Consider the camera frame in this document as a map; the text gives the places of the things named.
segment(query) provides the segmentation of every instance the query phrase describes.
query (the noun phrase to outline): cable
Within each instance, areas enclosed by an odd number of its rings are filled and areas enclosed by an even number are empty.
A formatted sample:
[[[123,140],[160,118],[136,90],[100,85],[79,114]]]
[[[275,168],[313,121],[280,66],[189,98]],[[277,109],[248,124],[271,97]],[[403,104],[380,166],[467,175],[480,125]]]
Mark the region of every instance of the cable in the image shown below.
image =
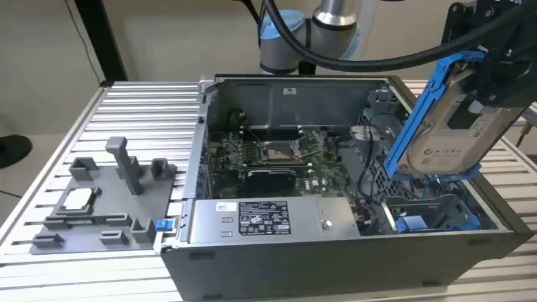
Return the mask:
[[[537,9],[537,1],[524,1],[524,3],[516,8],[499,16],[496,20],[487,23],[464,36],[419,53],[384,60],[347,61],[324,57],[311,51],[299,42],[287,27],[275,0],[264,0],[264,4],[277,32],[297,55],[317,66],[345,72],[391,71],[433,62],[453,53],[479,46],[480,43],[491,38],[497,32],[503,31],[505,28],[512,28],[518,23],[524,22],[530,16],[533,16]]]
[[[23,196],[16,195],[16,194],[9,193],[9,192],[5,192],[5,191],[3,191],[3,190],[0,190],[0,193],[4,193],[5,195],[11,195],[11,196],[13,196],[13,197],[16,197],[16,198],[23,198]]]
[[[236,0],[239,2],[241,2],[245,6],[245,8],[248,8],[248,11],[251,12],[251,16],[253,18],[253,21],[260,24],[260,15],[257,14],[256,10],[255,10],[255,6],[252,4],[252,0]]]
[[[67,0],[64,0],[64,3],[65,3],[65,6],[67,6],[67,11],[69,12],[71,21],[73,22],[73,25],[75,25],[76,33],[79,34],[79,38],[80,38],[80,40],[83,41],[83,44],[84,44],[85,57],[87,57],[87,60],[89,62],[89,66],[91,66],[91,68],[93,70],[93,74],[95,74],[95,77],[97,79],[97,84],[100,85],[101,84],[101,79],[99,78],[99,74],[97,74],[97,71],[96,71],[95,66],[93,66],[92,58],[89,56],[88,45],[87,45],[87,43],[84,41],[83,34],[80,33],[79,26],[76,25],[73,11],[71,10],[71,6],[69,6],[69,3],[67,2]]]
[[[359,189],[360,195],[365,198],[365,200],[367,200],[368,203],[373,203],[373,204],[376,204],[377,206],[380,206],[380,203],[373,199],[373,197],[372,197],[371,195],[368,195],[368,194],[364,192],[364,190],[363,190],[363,188],[361,188],[361,183],[364,182],[364,176],[365,176],[365,174],[367,174],[367,170],[369,170],[371,160],[373,159],[375,140],[373,140],[373,132],[371,131],[371,125],[372,125],[373,119],[375,119],[377,116],[381,116],[381,115],[389,115],[389,116],[395,116],[395,117],[396,117],[396,115],[395,115],[393,113],[381,112],[381,113],[375,114],[375,115],[369,118],[369,120],[367,121],[367,125],[365,125],[365,126],[368,126],[368,132],[369,132],[368,155],[367,155],[367,161],[364,162],[364,170],[361,170],[361,172],[360,172],[359,181],[357,181],[357,189]]]
[[[522,129],[520,130],[520,136],[518,136],[518,140],[517,140],[517,144],[516,144],[517,148],[522,144],[522,140],[526,137],[530,130],[532,130],[532,124],[526,122],[522,126]]]
[[[261,46],[261,27],[263,19],[265,18],[265,2],[261,2],[260,6],[260,22],[257,23],[257,46]]]

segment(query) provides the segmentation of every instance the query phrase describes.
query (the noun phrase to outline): power supply label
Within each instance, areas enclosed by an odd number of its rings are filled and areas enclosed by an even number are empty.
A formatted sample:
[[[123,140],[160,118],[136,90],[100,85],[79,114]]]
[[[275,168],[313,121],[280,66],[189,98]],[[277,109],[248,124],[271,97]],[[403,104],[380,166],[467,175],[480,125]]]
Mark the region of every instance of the power supply label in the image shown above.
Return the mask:
[[[245,201],[239,203],[239,233],[249,235],[288,235],[292,221],[287,201]]]

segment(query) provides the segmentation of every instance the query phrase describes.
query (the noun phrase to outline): sticker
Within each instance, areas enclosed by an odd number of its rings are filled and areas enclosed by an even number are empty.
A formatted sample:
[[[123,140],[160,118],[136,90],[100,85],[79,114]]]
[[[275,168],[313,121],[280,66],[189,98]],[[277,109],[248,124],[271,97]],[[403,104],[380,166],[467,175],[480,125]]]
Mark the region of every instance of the sticker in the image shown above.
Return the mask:
[[[216,203],[216,211],[217,212],[236,212],[237,211],[237,203]]]
[[[287,201],[240,202],[239,221],[239,233],[243,236],[292,233]]]
[[[293,95],[296,94],[296,88],[284,88],[284,95]]]

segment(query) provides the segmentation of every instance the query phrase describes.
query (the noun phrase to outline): blue drive bracket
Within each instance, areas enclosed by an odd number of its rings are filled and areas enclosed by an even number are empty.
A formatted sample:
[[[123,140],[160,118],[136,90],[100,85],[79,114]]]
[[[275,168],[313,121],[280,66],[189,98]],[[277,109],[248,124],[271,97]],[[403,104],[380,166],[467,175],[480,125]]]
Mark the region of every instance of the blue drive bracket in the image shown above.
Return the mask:
[[[413,136],[419,131],[423,120],[425,119],[431,107],[443,98],[443,95],[448,89],[445,81],[451,75],[453,65],[457,62],[483,62],[485,58],[484,52],[465,51],[459,52],[449,57],[439,60],[436,68],[425,87],[425,90],[419,98],[419,102],[412,110],[411,117],[403,127],[400,136],[397,137],[393,148],[389,152],[389,156],[384,161],[384,168],[393,180],[404,181],[412,178],[411,174],[399,170],[400,159],[405,150],[412,142]],[[457,181],[461,179],[472,178],[480,170],[480,163],[475,164],[465,172],[457,175],[435,174],[436,178],[441,181]]]

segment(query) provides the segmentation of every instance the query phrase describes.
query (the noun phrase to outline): black chair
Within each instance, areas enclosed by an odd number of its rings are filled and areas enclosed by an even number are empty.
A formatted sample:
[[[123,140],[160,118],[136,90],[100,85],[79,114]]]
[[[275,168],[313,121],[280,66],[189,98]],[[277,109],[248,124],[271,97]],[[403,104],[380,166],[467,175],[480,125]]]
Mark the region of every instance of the black chair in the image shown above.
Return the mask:
[[[0,137],[0,169],[17,163],[32,151],[32,142],[21,135]]]

